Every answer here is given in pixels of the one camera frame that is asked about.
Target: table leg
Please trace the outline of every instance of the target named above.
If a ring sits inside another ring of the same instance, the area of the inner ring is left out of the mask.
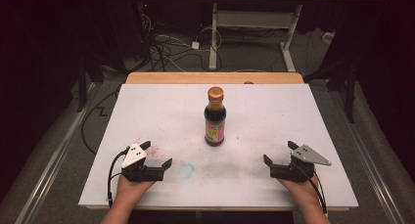
[[[211,20],[211,43],[210,43],[210,56],[208,59],[208,69],[216,70],[216,56],[217,56],[217,43],[216,43],[216,28],[217,28],[217,3],[213,3],[212,20]]]
[[[297,22],[299,21],[299,18],[300,18],[301,8],[302,8],[302,5],[296,6],[296,11],[293,14],[293,17],[290,22],[290,27],[288,29],[287,39],[285,42],[281,42],[280,44],[281,52],[283,53],[283,58],[284,58],[284,61],[287,67],[287,71],[296,71],[296,69],[294,68],[293,59],[291,58],[291,55],[290,55],[289,48],[290,48],[291,41],[293,40],[294,32],[296,31]]]

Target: wire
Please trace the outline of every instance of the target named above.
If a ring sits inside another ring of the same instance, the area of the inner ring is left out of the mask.
[[[217,45],[216,49],[219,48],[220,45],[222,44],[222,36],[220,35],[219,31],[217,31],[216,29],[213,29],[211,27],[205,27],[204,29],[201,30],[200,35],[202,34],[202,32],[204,32],[208,29],[215,31],[219,35],[219,44]]]
[[[150,18],[146,15],[142,15],[144,18],[146,18],[146,24],[144,25],[144,30],[146,30],[147,24],[149,25],[149,31],[147,32],[146,37],[144,37],[145,39],[147,39],[147,37],[150,35],[150,31],[152,30],[152,20],[150,20]]]
[[[201,55],[199,55],[199,54],[187,54],[187,55],[184,55],[184,56],[182,56],[182,57],[179,57],[179,58],[177,58],[177,59],[175,59],[175,60],[171,60],[172,62],[175,62],[175,61],[178,61],[178,60],[180,60],[180,59],[182,59],[182,58],[184,58],[184,57],[187,57],[187,56],[198,56],[199,57],[199,59],[200,59],[200,61],[201,61],[201,68],[203,69],[203,70],[205,70],[205,68],[204,68],[204,61],[203,61],[203,58],[202,58],[202,56]]]
[[[271,72],[272,72],[272,70],[273,70],[273,68],[272,68],[272,65],[273,64],[275,64],[275,63],[277,63],[279,60],[281,60],[281,58],[283,58],[284,57],[284,54],[287,52],[287,50],[286,51],[283,51],[283,53],[275,60],[275,61],[273,61],[268,67],[271,67]]]
[[[171,50],[168,47],[163,46],[163,45],[161,45],[161,48],[160,48],[159,45],[156,43],[153,44],[152,49],[153,50],[151,50],[150,53],[158,54],[159,58],[158,59],[154,59],[153,57],[151,58],[152,68],[148,71],[157,71],[159,69],[163,69],[163,71],[165,71],[165,65],[168,63]],[[161,62],[161,68],[156,68],[159,62]]]
[[[189,51],[194,51],[194,49],[188,49],[188,50],[181,51],[181,52],[179,52],[179,53],[170,54],[170,56],[181,55],[181,54],[183,54],[183,53],[187,53],[187,52],[189,52]]]
[[[88,151],[89,152],[91,152],[94,156],[97,154],[96,152],[94,152],[92,149],[91,149],[91,147],[89,146],[89,144],[86,142],[86,139],[85,139],[85,133],[84,133],[84,127],[85,127],[85,122],[86,122],[86,120],[88,120],[88,118],[89,118],[89,116],[91,115],[91,113],[94,111],[94,110],[96,110],[97,108],[98,108],[98,106],[100,106],[104,101],[106,101],[108,98],[110,98],[112,95],[115,95],[115,98],[117,99],[118,98],[118,92],[119,92],[119,89],[121,88],[121,85],[122,85],[122,83],[121,84],[119,84],[118,86],[117,86],[117,88],[116,88],[116,90],[114,91],[114,92],[112,92],[112,93],[110,93],[109,95],[107,95],[104,99],[102,99],[98,104],[96,104],[93,108],[92,108],[92,110],[88,113],[88,115],[86,115],[85,116],[85,119],[83,120],[83,122],[82,122],[82,125],[81,125],[81,127],[80,127],[80,134],[81,134],[81,137],[82,137],[82,141],[83,141],[83,144],[85,145],[85,147],[88,149]]]
[[[113,178],[117,177],[118,175],[120,175],[121,173],[116,173],[111,177],[111,180],[113,180]]]
[[[323,199],[323,197],[321,196],[320,192],[318,191],[317,186],[315,185],[315,183],[311,180],[311,178],[309,178],[307,176],[307,174],[305,174],[305,172],[298,166],[296,166],[296,168],[307,178],[308,182],[311,184],[311,186],[314,188],[315,192],[317,193],[318,199],[321,202],[321,206],[323,207],[323,212],[324,214],[327,214],[327,207],[326,207],[326,200]]]
[[[113,169],[114,169],[114,165],[116,163],[116,161],[118,160],[119,157],[127,155],[129,150],[129,147],[127,147],[127,149],[125,149],[124,151],[120,152],[118,155],[116,155],[116,157],[113,160],[113,163],[111,164],[110,167],[110,173],[108,174],[108,192],[107,192],[107,198],[108,198],[108,205],[110,207],[113,206],[113,194],[111,193],[111,180],[113,179]]]
[[[171,61],[172,64],[174,64],[179,70],[183,71],[183,72],[187,72],[186,70],[182,69],[181,67],[179,67],[173,60],[168,59],[169,61]]]
[[[150,55],[146,55],[146,57],[144,58],[144,60],[140,64],[138,64],[135,67],[133,67],[132,69],[128,70],[127,73],[131,73],[133,71],[136,71],[136,70],[144,67],[146,64],[149,63],[149,60],[150,60]]]
[[[273,36],[275,34],[275,32],[277,32],[277,30],[279,30],[278,28],[268,28],[265,30],[265,32],[261,35],[257,35],[254,34],[254,32],[262,32],[261,30],[254,30],[254,31],[242,31],[241,29],[232,29],[226,26],[221,26],[221,28],[233,31],[233,32],[237,32],[241,35],[248,35],[248,36],[253,36],[254,38],[250,38],[250,39],[246,39],[246,40],[256,40],[258,38],[269,38],[271,36]]]
[[[186,44],[185,42],[183,42],[182,40],[180,40],[178,38],[175,38],[175,37],[172,37],[172,36],[169,36],[169,35],[168,36],[166,36],[166,35],[156,35],[156,38],[157,38],[157,36],[168,37],[168,39],[166,41],[162,42],[162,43],[166,43],[170,39],[173,39],[173,40],[176,40],[176,41],[180,41],[180,43],[178,43],[178,44],[177,43],[168,43],[169,45],[181,45],[181,46],[190,47],[190,45]]]
[[[317,178],[318,184],[320,185],[321,196],[323,197],[324,203],[326,203],[326,198],[324,197],[323,186],[321,185],[320,178],[318,177],[317,173],[314,171],[315,177]]]

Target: bottle cap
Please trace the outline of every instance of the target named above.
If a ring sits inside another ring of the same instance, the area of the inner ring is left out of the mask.
[[[214,86],[207,91],[208,100],[211,102],[223,101],[223,90],[220,87]]]

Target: human hand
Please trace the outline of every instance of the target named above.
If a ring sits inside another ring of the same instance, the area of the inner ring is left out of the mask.
[[[113,206],[101,223],[127,223],[134,206],[141,200],[144,193],[146,193],[146,191],[155,183],[156,182],[130,182],[124,175],[120,174]]]
[[[144,193],[149,190],[156,182],[130,182],[124,175],[120,174],[116,188],[115,203],[122,203],[125,208],[133,209],[141,200]]]
[[[307,224],[330,223],[320,205],[317,192],[309,181],[292,182],[284,179],[277,179],[291,193],[299,211]],[[318,187],[318,179],[314,175],[311,181]]]

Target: wooden table edge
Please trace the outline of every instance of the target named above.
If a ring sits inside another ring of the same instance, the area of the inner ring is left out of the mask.
[[[82,205],[88,209],[106,209],[107,205]],[[328,211],[350,211],[355,207],[327,207]],[[140,206],[134,207],[135,210],[151,211],[296,211],[296,207],[170,207],[170,206]]]
[[[126,84],[304,84],[296,72],[131,72]]]

